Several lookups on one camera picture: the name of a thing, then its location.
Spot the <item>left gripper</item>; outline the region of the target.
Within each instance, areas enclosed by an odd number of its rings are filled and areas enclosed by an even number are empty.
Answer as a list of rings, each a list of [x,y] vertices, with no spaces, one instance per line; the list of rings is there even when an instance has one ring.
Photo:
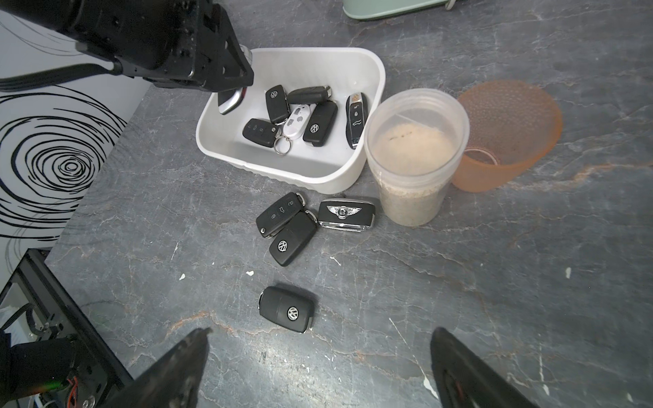
[[[253,85],[254,73],[225,8],[214,1],[173,1],[171,48],[147,74],[159,88],[219,93]]]

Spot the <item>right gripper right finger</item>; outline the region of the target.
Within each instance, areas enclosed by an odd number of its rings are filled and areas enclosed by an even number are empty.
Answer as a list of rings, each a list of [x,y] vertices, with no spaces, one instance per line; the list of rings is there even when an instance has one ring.
[[[435,328],[430,353],[442,406],[537,408],[447,329]]]

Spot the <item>white car key fob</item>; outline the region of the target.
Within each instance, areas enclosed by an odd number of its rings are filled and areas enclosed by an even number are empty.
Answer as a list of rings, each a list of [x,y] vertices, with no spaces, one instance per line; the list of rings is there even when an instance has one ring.
[[[273,147],[277,155],[287,155],[292,149],[292,143],[303,136],[315,107],[316,104],[297,105],[291,112],[287,121],[281,126],[281,132]]]

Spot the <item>black VW flip key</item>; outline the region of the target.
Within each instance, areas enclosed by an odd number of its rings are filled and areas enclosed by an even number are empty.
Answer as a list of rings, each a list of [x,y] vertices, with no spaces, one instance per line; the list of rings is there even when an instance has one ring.
[[[270,244],[269,250],[273,260],[282,267],[290,265],[317,230],[317,218],[311,210],[296,214]]]

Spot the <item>black key bottom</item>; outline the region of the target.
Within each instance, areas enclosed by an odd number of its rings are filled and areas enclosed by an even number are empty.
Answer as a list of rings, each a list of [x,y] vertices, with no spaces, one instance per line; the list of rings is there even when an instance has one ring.
[[[252,118],[246,123],[241,134],[245,139],[259,146],[273,148],[280,132],[281,128],[278,125]]]

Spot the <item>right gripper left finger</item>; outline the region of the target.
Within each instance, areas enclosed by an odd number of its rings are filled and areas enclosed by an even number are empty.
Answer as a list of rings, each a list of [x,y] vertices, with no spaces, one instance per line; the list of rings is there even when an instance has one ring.
[[[210,328],[193,330],[103,406],[196,407],[211,333]]]

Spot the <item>black chrome Bentley key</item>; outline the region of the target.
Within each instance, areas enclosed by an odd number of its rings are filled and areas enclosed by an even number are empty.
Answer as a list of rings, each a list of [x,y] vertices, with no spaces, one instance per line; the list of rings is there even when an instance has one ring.
[[[372,228],[376,206],[369,201],[329,198],[321,202],[318,223],[321,227],[337,231],[362,232]]]

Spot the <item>black key fob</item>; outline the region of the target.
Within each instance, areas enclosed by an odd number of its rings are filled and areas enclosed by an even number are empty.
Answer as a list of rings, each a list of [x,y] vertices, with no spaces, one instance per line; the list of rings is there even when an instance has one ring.
[[[303,134],[303,141],[314,147],[326,144],[331,133],[335,118],[338,114],[338,105],[331,101],[324,101],[316,105]]]

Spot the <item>long black flip key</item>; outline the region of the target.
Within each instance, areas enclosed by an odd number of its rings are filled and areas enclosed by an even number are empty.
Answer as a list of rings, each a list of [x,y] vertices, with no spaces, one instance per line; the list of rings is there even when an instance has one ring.
[[[367,97],[364,93],[353,93],[346,102],[346,139],[352,150],[360,142],[368,116]]]

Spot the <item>white storage box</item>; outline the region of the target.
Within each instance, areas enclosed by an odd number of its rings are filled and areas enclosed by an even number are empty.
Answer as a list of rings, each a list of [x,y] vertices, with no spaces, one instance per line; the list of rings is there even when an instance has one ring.
[[[207,156],[275,180],[322,194],[352,187],[366,163],[363,139],[348,141],[349,102],[365,100],[372,112],[385,86],[385,68],[373,52],[360,48],[269,48],[253,50],[253,86],[232,112],[221,114],[212,95],[196,129],[197,146]],[[265,137],[254,120],[268,122],[266,103],[297,89],[323,86],[328,100],[290,106],[290,117]]]

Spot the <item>black flip key with buttons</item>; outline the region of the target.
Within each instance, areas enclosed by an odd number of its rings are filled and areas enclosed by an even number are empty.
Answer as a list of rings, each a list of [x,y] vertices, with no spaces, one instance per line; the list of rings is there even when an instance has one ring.
[[[332,89],[328,85],[298,88],[287,94],[290,105],[312,105],[327,101],[332,96]]]

